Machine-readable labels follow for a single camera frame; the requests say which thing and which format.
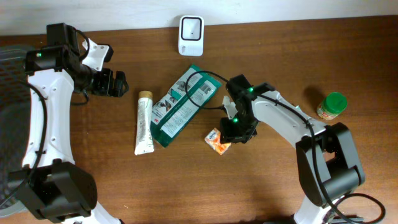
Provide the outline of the green white wipes package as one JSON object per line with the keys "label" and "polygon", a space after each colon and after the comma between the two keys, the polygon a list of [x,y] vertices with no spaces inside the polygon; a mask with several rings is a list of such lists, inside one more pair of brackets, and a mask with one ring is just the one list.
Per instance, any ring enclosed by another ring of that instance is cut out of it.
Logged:
{"label": "green white wipes package", "polygon": [[154,140],[167,147],[220,86],[218,80],[191,65],[152,107],[150,131]]}

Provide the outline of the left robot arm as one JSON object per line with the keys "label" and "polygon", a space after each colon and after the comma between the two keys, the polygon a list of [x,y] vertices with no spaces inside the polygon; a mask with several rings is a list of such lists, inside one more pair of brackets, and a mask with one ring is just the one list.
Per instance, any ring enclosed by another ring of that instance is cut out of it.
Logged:
{"label": "left robot arm", "polygon": [[16,199],[39,220],[119,223],[98,201],[93,176],[75,165],[70,144],[72,95],[120,97],[123,72],[104,68],[113,49],[68,24],[47,26],[47,44],[25,56],[23,85],[30,90],[29,140],[22,168],[9,174]]}

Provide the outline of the white cream tube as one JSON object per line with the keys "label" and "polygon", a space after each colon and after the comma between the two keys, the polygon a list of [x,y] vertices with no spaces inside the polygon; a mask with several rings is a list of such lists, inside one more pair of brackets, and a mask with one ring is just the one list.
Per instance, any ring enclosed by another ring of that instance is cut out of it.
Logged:
{"label": "white cream tube", "polygon": [[154,143],[150,131],[152,116],[153,94],[150,91],[140,91],[137,104],[137,131],[136,146],[134,153],[136,156],[154,152]]}

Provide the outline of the orange tissue pack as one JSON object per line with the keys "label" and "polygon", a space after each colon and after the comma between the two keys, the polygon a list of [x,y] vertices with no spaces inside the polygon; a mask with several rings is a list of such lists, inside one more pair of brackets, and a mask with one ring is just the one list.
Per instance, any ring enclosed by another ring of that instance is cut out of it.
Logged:
{"label": "orange tissue pack", "polygon": [[221,132],[213,128],[205,137],[205,142],[219,155],[223,155],[230,147],[231,143],[221,143]]}

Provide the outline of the green lid jar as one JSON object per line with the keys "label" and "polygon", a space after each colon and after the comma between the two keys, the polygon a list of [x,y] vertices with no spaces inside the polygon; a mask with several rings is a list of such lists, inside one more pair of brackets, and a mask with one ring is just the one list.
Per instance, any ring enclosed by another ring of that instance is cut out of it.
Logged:
{"label": "green lid jar", "polygon": [[317,115],[325,120],[332,120],[340,115],[348,102],[342,93],[330,93],[317,107]]}

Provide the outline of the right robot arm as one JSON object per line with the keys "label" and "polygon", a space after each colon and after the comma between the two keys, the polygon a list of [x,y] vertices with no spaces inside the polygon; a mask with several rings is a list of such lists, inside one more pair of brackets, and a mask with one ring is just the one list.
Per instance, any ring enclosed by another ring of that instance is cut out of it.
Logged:
{"label": "right robot arm", "polygon": [[267,83],[251,85],[244,75],[226,83],[227,118],[220,122],[222,143],[246,143],[265,123],[295,149],[305,194],[291,223],[329,223],[337,206],[364,183],[365,174],[347,126],[327,125],[287,102]]}

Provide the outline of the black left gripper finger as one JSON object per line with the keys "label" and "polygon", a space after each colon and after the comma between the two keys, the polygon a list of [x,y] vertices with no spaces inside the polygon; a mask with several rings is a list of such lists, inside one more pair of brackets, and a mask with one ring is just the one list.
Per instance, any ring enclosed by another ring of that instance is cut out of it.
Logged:
{"label": "black left gripper finger", "polygon": [[129,85],[127,83],[116,83],[113,88],[114,97],[122,97],[126,92],[129,91]]}
{"label": "black left gripper finger", "polygon": [[114,79],[115,85],[124,85],[126,83],[126,76],[125,73],[122,71],[116,72],[116,77]]}

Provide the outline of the grey plastic basket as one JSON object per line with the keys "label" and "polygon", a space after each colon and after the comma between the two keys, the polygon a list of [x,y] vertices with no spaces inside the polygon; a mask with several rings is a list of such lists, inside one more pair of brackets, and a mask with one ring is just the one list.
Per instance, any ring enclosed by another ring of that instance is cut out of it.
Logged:
{"label": "grey plastic basket", "polygon": [[29,139],[30,90],[18,81],[25,78],[28,45],[1,47],[1,200],[11,194],[10,172],[22,169]]}

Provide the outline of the white barcode scanner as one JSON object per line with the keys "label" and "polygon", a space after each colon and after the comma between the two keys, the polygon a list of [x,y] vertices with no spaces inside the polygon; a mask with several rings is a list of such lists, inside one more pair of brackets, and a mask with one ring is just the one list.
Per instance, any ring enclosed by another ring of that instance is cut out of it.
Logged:
{"label": "white barcode scanner", "polygon": [[184,15],[179,21],[178,52],[183,56],[203,55],[204,19],[201,16]]}

